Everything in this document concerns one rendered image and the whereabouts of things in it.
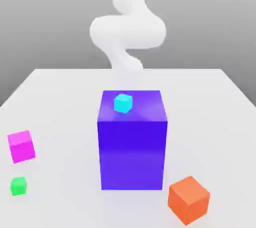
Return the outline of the small green cube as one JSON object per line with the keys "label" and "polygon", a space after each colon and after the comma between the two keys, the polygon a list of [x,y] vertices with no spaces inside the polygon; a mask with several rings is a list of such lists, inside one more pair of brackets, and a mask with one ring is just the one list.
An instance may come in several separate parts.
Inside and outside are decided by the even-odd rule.
{"label": "small green cube", "polygon": [[13,196],[26,194],[27,180],[24,176],[15,177],[11,180],[10,190]]}

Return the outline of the large purple box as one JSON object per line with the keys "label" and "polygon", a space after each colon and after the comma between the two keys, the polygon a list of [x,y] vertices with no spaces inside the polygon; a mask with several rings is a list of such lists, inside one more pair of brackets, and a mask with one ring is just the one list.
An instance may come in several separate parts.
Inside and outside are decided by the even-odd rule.
{"label": "large purple box", "polygon": [[[119,94],[132,96],[132,109],[115,111]],[[159,90],[104,90],[97,118],[103,190],[161,190],[168,119]]]}

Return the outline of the magenta cube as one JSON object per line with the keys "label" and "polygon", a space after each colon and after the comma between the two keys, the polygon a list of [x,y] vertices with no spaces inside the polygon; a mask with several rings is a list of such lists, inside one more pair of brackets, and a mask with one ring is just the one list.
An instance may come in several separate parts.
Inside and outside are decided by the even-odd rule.
{"label": "magenta cube", "polygon": [[9,134],[7,139],[13,163],[36,157],[33,140],[28,130]]}

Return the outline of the small cyan cube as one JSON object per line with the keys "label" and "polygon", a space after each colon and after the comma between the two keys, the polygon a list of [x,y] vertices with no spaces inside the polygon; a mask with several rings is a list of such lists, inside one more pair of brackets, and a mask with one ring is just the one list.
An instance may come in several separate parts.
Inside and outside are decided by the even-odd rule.
{"label": "small cyan cube", "polygon": [[133,107],[133,97],[126,94],[119,94],[114,99],[114,110],[126,114]]}

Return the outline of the orange cube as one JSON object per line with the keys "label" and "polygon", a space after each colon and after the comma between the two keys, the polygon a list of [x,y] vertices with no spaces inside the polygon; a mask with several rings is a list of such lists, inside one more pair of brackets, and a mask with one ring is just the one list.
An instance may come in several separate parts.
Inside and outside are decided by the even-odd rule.
{"label": "orange cube", "polygon": [[168,207],[188,225],[207,213],[210,193],[192,176],[169,186]]}

